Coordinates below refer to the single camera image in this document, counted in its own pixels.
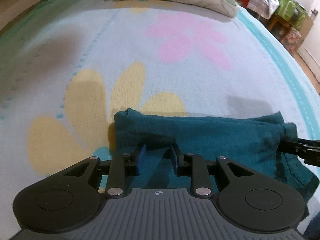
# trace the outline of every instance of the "teal towel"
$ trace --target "teal towel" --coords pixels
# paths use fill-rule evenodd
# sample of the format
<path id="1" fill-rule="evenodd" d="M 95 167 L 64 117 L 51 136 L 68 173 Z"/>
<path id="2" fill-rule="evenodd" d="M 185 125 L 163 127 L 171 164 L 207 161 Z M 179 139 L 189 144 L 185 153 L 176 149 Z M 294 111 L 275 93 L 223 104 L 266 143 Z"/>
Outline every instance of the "teal towel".
<path id="1" fill-rule="evenodd" d="M 162 117 L 128 108 L 115 114 L 117 153 L 130 153 L 146 144 L 142 174 L 129 188 L 190 187 L 190 178 L 176 177 L 166 149 L 177 143 L 182 153 L 206 160 L 227 156 L 298 190 L 306 203 L 319 180 L 295 155 L 277 152 L 280 140 L 297 141 L 294 123 L 284 123 L 280 112 L 255 119 L 220 117 Z"/>

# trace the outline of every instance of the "yellow flower pattern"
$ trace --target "yellow flower pattern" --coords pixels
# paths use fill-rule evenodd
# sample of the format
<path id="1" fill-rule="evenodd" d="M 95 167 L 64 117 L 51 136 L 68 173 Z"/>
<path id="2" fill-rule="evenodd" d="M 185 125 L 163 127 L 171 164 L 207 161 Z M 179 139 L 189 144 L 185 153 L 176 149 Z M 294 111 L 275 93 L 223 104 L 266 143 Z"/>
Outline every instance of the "yellow flower pattern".
<path id="1" fill-rule="evenodd" d="M 144 114 L 186 115 L 182 100 L 170 92 L 154 95 L 139 108 L 145 76 L 143 63 L 135 62 L 125 69 L 111 91 L 107 111 L 107 91 L 100 74 L 92 69 L 78 72 L 65 92 L 68 125 L 41 116 L 30 126 L 27 148 L 33 169 L 46 176 L 92 156 L 102 147 L 114 151 L 113 116 L 128 107 Z"/>
<path id="2" fill-rule="evenodd" d="M 126 0 L 114 2 L 114 8 L 130 8 L 132 13 L 143 13 L 148 8 L 172 8 L 176 3 L 162 0 Z"/>

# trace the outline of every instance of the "wooden floor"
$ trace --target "wooden floor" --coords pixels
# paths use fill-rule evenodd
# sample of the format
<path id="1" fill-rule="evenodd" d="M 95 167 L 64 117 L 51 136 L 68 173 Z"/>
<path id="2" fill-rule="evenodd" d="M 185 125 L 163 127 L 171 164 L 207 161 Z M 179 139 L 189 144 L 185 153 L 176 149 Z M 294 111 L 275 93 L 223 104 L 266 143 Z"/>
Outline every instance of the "wooden floor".
<path id="1" fill-rule="evenodd" d="M 300 67 L 302 68 L 304 73 L 307 75 L 307 77 L 309 78 L 309 80 L 311 81 L 313 86 L 315 87 L 317 93 L 319 94 L 320 93 L 320 83 L 318 82 L 318 80 L 316 79 L 314 74 L 311 72 L 308 65 L 304 62 L 304 60 L 300 57 L 300 55 L 298 53 L 295 53 L 292 56 L 296 60 L 296 62 L 300 65 Z"/>

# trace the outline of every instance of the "teal border stripe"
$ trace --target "teal border stripe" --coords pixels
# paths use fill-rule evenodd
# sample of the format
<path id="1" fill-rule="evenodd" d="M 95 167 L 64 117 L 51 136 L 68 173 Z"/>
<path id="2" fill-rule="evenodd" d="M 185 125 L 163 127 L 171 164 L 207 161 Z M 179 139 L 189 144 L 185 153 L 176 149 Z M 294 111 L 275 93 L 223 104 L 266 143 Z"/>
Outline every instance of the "teal border stripe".
<path id="1" fill-rule="evenodd" d="M 300 109 L 303 120 L 306 124 L 310 139 L 320 139 L 319 124 L 315 114 L 308 101 L 307 95 L 301 87 L 297 77 L 294 75 L 288 63 L 281 56 L 281 53 L 273 46 L 273 44 L 263 35 L 263 33 L 252 23 L 242 11 L 238 12 L 238 19 L 248 28 L 248 30 L 258 39 L 264 49 L 269 53 L 270 57 L 279 68 L 282 76 L 287 82 L 297 104 Z"/>

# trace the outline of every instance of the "light blue blanket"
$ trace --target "light blue blanket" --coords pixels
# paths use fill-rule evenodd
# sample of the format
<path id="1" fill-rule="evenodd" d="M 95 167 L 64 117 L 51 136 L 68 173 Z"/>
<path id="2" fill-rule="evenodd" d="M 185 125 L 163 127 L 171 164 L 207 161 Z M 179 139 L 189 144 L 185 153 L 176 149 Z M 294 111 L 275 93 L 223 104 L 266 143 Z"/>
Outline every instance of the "light blue blanket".
<path id="1" fill-rule="evenodd" d="M 229 19 L 165 1 L 48 0 L 0 37 L 0 239 L 19 230 L 12 201 L 24 187 L 110 158 L 113 115 L 128 107 L 240 119 L 281 111 L 300 138 L 320 139 L 319 96 L 244 9 Z M 317 190 L 300 232 L 319 199 Z"/>

